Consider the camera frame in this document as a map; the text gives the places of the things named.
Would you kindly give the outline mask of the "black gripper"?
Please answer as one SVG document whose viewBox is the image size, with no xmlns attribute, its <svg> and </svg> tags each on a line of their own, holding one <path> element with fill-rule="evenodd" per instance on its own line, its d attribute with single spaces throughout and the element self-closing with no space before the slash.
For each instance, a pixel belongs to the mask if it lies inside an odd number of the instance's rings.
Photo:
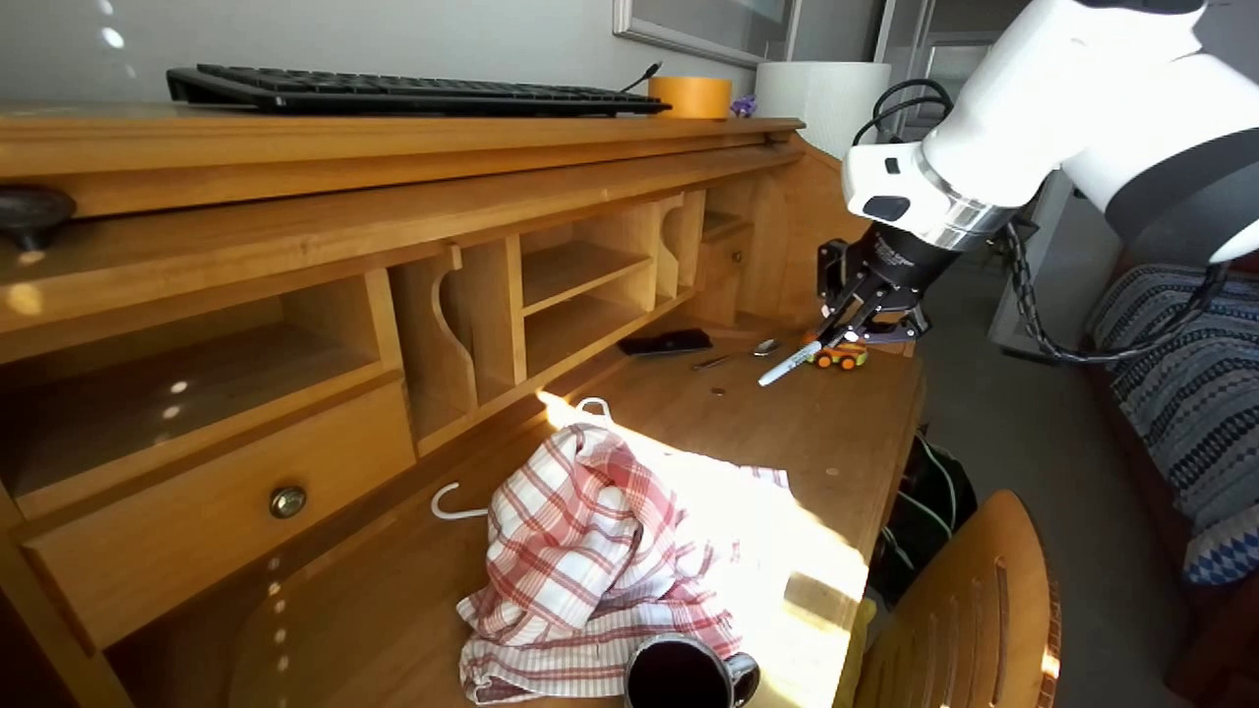
<svg viewBox="0 0 1259 708">
<path fill-rule="evenodd" d="M 929 329 L 925 291 L 951 263 L 951 253 L 908 230 L 868 222 L 855 245 L 820 246 L 821 344 L 892 344 Z"/>
</svg>

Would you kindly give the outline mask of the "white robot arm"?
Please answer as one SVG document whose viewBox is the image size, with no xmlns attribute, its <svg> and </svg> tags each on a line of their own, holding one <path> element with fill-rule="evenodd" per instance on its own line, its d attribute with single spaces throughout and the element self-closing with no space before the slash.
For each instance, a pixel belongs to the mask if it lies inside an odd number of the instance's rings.
<svg viewBox="0 0 1259 708">
<path fill-rule="evenodd" d="M 1052 174 L 1138 259 L 1230 263 L 1259 246 L 1259 81 L 1208 53 L 1208 0 L 1031 0 L 915 141 L 866 141 L 841 200 L 868 230 L 821 342 L 880 336 L 955 253 Z"/>
</svg>

